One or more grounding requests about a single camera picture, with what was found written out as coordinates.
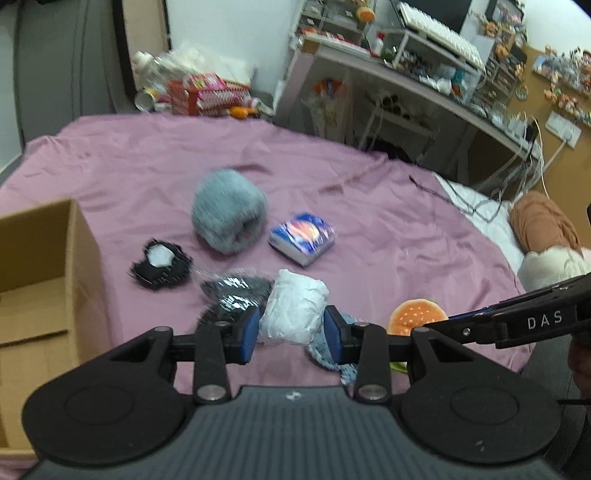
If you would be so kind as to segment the black shiny packaged cloth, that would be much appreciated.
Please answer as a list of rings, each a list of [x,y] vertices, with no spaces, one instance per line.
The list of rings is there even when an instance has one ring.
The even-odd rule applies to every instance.
[[[198,273],[198,285],[205,308],[197,320],[204,325],[228,326],[236,323],[249,308],[266,308],[274,281],[247,270]]]

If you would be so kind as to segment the light blue knitted cloth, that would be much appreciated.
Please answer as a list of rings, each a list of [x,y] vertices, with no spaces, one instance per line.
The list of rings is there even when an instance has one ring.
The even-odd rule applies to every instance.
[[[310,317],[307,321],[300,322],[300,338],[307,343],[308,354],[311,360],[325,370],[339,373],[342,385],[349,387],[356,381],[355,364],[338,364],[332,359],[331,350],[325,337],[324,320],[321,317]]]

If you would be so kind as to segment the hamburger plush toy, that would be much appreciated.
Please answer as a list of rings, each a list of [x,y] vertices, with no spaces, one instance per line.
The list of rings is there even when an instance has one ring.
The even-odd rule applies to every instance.
[[[394,336],[410,336],[414,328],[447,319],[447,313],[434,301],[407,300],[391,314],[387,332]]]

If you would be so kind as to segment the white soft bundle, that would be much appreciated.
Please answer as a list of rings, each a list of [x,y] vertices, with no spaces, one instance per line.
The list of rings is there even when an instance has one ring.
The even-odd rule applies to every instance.
[[[321,329],[328,297],[321,280],[280,269],[259,320],[259,342],[307,346]]]

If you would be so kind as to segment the blue tissue pack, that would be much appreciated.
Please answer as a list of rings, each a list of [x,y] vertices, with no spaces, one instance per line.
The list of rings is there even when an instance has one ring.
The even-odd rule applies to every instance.
[[[335,244],[337,233],[321,217],[304,212],[270,230],[270,246],[301,267],[307,267]]]

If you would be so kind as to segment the grey fluffy plush slipper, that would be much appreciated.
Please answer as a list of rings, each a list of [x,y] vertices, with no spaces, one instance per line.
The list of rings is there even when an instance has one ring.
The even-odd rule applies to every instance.
[[[191,222],[197,235],[223,255],[249,248],[266,227],[266,194],[233,169],[215,170],[195,191]]]

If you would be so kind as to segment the brown plush pillow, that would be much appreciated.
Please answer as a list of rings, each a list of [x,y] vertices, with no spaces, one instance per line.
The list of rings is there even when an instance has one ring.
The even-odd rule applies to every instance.
[[[571,220],[553,200],[538,191],[526,193],[513,205],[509,223],[525,253],[542,253],[552,247],[582,253]]]

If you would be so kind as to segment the white pillow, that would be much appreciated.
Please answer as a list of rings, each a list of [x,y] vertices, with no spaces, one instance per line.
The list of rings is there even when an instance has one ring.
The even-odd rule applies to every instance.
[[[489,240],[496,244],[509,266],[517,272],[523,262],[523,253],[509,223],[509,203],[486,197],[462,184],[434,176],[451,202]]]

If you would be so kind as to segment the brown cardboard box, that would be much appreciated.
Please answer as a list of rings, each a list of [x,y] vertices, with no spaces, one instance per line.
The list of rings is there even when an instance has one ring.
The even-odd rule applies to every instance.
[[[100,249],[73,199],[1,219],[1,458],[32,460],[21,413],[41,385],[111,347]]]

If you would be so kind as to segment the printed paper bag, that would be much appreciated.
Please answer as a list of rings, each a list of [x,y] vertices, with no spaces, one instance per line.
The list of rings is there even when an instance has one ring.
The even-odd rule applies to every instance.
[[[310,94],[301,103],[308,108],[315,136],[346,143],[352,119],[352,98],[349,81],[325,78],[312,84]]]

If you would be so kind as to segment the red plastic basket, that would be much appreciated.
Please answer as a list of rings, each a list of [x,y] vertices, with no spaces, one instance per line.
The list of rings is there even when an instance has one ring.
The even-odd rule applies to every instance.
[[[183,87],[181,79],[167,84],[171,111],[184,116],[215,116],[232,106],[249,103],[250,89],[231,81],[224,81],[226,89],[221,91],[195,91]]]

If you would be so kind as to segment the pink snack package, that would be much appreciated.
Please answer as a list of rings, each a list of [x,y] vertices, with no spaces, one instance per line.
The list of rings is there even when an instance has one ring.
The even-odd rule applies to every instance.
[[[195,91],[221,91],[226,83],[215,73],[189,74],[183,78],[183,87]]]

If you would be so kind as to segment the clear plastic water bottle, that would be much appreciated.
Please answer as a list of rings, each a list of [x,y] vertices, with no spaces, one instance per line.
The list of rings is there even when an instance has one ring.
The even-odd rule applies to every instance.
[[[136,51],[131,57],[131,67],[140,83],[168,82],[181,74],[167,53],[154,56],[148,52]]]

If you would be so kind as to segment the white keyboard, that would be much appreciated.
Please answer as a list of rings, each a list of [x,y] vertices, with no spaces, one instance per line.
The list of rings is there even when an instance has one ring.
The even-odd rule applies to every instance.
[[[459,33],[407,2],[400,2],[397,9],[407,29],[445,47],[476,69],[485,68],[477,47]]]

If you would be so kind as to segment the white wall socket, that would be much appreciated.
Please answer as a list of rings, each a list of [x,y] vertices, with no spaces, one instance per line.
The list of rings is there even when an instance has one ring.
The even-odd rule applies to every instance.
[[[581,136],[581,129],[577,125],[554,111],[550,113],[545,128],[571,149],[576,147]]]

